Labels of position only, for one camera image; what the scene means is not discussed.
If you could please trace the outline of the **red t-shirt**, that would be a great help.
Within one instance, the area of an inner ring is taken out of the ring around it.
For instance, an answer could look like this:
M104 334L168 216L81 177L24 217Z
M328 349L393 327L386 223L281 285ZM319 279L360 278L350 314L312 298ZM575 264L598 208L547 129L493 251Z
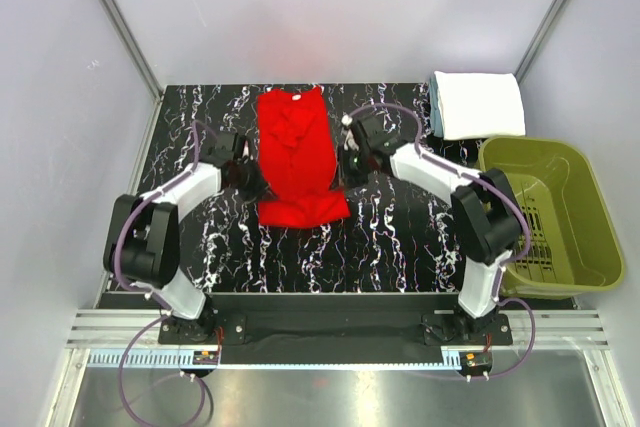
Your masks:
M347 218L344 194L331 188L337 157L322 89L272 89L258 97L258 161L275 198L258 204L259 223L309 229Z

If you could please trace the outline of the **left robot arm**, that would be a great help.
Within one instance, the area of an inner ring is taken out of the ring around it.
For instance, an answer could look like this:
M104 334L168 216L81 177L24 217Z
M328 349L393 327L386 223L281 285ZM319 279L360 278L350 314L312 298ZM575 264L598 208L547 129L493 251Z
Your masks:
M180 223L187 214L225 189L255 201L268 189L255 159L222 164L191 163L165 184L114 202L103 254L104 269L120 286L153 298L165 321L179 325L196 343L215 333L211 300L181 270Z

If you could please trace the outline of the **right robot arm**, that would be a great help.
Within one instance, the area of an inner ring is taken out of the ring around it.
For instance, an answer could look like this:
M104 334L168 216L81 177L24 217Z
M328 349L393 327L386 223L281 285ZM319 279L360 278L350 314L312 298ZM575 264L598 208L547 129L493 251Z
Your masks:
M506 175L461 167L403 141L360 147L347 141L337 149L336 185L361 186L374 172L419 187L450 207L464 278L454 312L428 332L442 343L480 341L495 321L507 265L526 255L532 240Z

